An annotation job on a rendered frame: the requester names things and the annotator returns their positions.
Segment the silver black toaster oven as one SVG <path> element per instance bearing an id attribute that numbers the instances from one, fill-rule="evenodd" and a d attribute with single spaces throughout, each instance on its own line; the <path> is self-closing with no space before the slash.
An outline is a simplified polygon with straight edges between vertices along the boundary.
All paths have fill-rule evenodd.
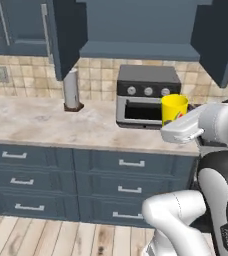
<path id="1" fill-rule="evenodd" d="M 116 123 L 158 129 L 162 126 L 162 97 L 180 92 L 181 81 L 173 67 L 122 64 L 117 78 Z"/>

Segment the yellow cup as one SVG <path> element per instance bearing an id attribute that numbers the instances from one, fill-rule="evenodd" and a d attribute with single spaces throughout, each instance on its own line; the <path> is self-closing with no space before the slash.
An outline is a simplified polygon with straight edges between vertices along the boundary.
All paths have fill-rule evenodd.
<path id="1" fill-rule="evenodd" d="M 187 113 L 188 98 L 181 94 L 169 94 L 161 99 L 162 125 L 166 125 Z"/>

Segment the blue drawer front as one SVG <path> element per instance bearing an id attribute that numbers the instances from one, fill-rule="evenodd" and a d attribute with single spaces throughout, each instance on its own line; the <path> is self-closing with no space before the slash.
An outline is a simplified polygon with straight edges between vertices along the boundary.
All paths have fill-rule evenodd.
<path id="1" fill-rule="evenodd" d="M 17 180 L 22 181 L 34 179 L 34 184 L 11 184 L 11 178 L 16 178 Z M 0 188 L 63 192 L 71 195 L 76 194 L 74 173 L 51 169 L 0 167 Z"/>
<path id="2" fill-rule="evenodd" d="M 38 207 L 44 205 L 44 211 L 17 210 L 15 204 Z M 78 221 L 78 203 L 76 196 L 54 193 L 14 192 L 0 190 L 0 215 L 41 218 L 51 220 Z"/>
<path id="3" fill-rule="evenodd" d="M 27 153 L 26 159 L 2 158 L 2 152 L 9 154 Z M 28 145 L 0 144 L 0 163 L 53 167 L 61 170 L 72 170 L 72 150 L 55 147 L 37 147 Z"/>
<path id="4" fill-rule="evenodd" d="M 175 178 L 136 174 L 77 172 L 77 190 L 80 196 L 141 197 L 188 189 L 192 178 Z M 127 189 L 142 188 L 142 193 L 119 192 L 118 186 Z"/>
<path id="5" fill-rule="evenodd" d="M 145 167 L 120 166 L 119 159 L 135 163 L 144 160 Z M 195 160 L 196 158 L 192 156 L 168 154 L 74 150 L 74 162 L 77 171 L 100 170 L 187 177 Z"/>
<path id="6" fill-rule="evenodd" d="M 142 214 L 142 199 L 115 198 L 104 196 L 78 197 L 80 220 L 87 223 L 149 228 L 144 220 L 113 218 L 112 212 L 120 214 Z"/>

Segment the grey wall socket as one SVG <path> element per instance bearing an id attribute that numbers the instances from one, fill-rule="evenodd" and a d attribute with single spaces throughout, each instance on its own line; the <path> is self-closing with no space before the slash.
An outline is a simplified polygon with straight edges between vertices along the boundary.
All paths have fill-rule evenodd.
<path id="1" fill-rule="evenodd" d="M 8 76 L 7 68 L 5 66 L 0 66 L 0 81 L 2 83 L 9 82 L 9 76 Z"/>

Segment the blue open cabinet door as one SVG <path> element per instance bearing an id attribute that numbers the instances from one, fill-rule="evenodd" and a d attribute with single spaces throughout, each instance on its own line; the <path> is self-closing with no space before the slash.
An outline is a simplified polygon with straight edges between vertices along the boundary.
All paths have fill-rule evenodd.
<path id="1" fill-rule="evenodd" d="M 228 85 L 228 0 L 197 7 L 191 45 L 199 63 L 220 88 Z"/>
<path id="2" fill-rule="evenodd" d="M 62 81 L 80 58 L 80 49 L 86 44 L 86 4 L 76 0 L 53 0 L 56 47 L 55 71 Z"/>

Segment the blue wall cabinet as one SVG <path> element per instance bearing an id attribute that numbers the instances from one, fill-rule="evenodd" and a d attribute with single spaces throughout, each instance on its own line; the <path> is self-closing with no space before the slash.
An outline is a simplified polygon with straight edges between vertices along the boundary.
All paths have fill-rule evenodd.
<path id="1" fill-rule="evenodd" d="M 197 61 L 197 9 L 213 0 L 80 0 L 86 5 L 82 57 Z"/>

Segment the blue closed cupboard door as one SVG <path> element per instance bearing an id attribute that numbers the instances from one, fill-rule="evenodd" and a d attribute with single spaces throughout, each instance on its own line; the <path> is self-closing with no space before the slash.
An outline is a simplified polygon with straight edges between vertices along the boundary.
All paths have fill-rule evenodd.
<path id="1" fill-rule="evenodd" d="M 41 4 L 46 0 L 1 0 L 10 55 L 47 56 Z"/>

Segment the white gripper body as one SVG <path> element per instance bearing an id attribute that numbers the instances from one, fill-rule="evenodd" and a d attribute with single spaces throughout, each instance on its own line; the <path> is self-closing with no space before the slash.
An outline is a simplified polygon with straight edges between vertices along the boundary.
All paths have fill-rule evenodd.
<path id="1" fill-rule="evenodd" d="M 165 124 L 160 133 L 165 142 L 181 144 L 188 143 L 204 133 L 198 127 L 201 110 L 194 109 L 184 116 Z"/>

